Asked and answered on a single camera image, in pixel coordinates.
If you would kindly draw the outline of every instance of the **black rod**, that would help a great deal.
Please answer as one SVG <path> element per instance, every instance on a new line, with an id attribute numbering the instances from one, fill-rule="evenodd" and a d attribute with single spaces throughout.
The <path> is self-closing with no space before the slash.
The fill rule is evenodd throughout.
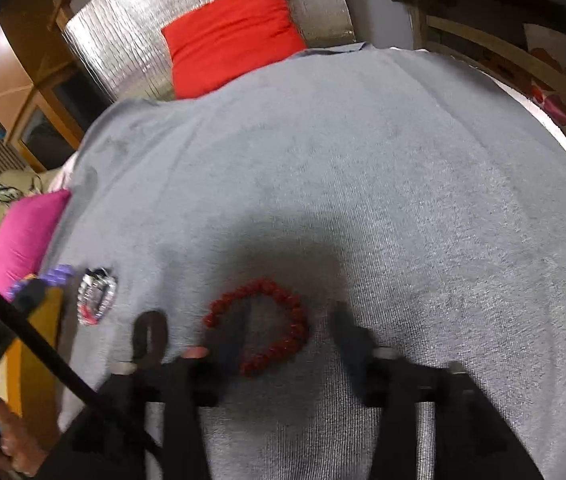
<path id="1" fill-rule="evenodd" d="M 124 413 L 119 412 L 102 396 L 95 392 L 79 377 L 68 364 L 61 359 L 47 341 L 29 324 L 28 320 L 0 295 L 0 321 L 7 326 L 25 344 L 36 357 L 50 370 L 59 381 L 86 406 L 90 406 L 106 420 L 114 422 L 122 431 L 137 440 L 152 453 L 157 460 L 161 460 L 161 448 L 154 439 Z"/>

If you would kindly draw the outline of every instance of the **blanket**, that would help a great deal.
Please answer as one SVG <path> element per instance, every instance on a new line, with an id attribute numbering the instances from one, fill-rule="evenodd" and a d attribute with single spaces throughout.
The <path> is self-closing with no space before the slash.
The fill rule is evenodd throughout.
<path id="1" fill-rule="evenodd" d="M 463 362 L 544 477 L 566 479 L 566 150 L 484 74 L 359 44 L 195 100 L 117 102 L 71 189 L 46 265 L 119 281 L 112 310 L 74 337 L 70 364 L 92 386 L 130 359 L 144 311 L 165 312 L 173 357 L 201 339 L 209 302 L 248 280 L 307 298 L 313 337 L 295 360 L 201 410 L 214 478 L 367 477 L 379 413 L 330 340 L 337 299 L 381 345 Z M 254 347 L 281 330 L 262 301 Z M 66 393 L 61 426 L 80 408 Z"/>

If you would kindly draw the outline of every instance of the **red beaded necklace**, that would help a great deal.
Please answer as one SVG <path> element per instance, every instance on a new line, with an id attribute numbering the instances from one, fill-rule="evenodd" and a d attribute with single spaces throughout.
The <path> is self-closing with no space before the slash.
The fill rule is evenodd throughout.
<path id="1" fill-rule="evenodd" d="M 224 293 L 219 300 L 210 303 L 210 313 L 203 318 L 203 324 L 207 328 L 216 327 L 220 316 L 228 310 L 233 301 L 256 294 L 271 296 L 283 307 L 291 322 L 287 327 L 287 335 L 273 343 L 265 353 L 246 358 L 241 362 L 239 371 L 244 377 L 251 377 L 262 372 L 271 362 L 289 359 L 303 348 L 310 335 L 307 314 L 301 305 L 301 297 L 268 278 L 253 280 L 232 292 Z"/>

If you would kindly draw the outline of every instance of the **pink pillow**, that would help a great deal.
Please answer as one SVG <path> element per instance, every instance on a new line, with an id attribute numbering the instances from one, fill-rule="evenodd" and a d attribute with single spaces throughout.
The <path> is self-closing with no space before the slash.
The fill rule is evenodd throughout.
<path id="1" fill-rule="evenodd" d="M 0 294 L 16 280 L 39 272 L 58 219 L 70 199 L 67 189 L 14 202 L 0 226 Z"/>

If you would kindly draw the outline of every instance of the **red fabric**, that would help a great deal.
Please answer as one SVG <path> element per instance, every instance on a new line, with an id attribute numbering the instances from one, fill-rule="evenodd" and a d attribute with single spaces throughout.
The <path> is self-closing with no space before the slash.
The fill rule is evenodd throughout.
<path id="1" fill-rule="evenodd" d="M 305 49 L 286 0 L 213 0 L 161 32 L 180 99 L 202 96 Z"/>

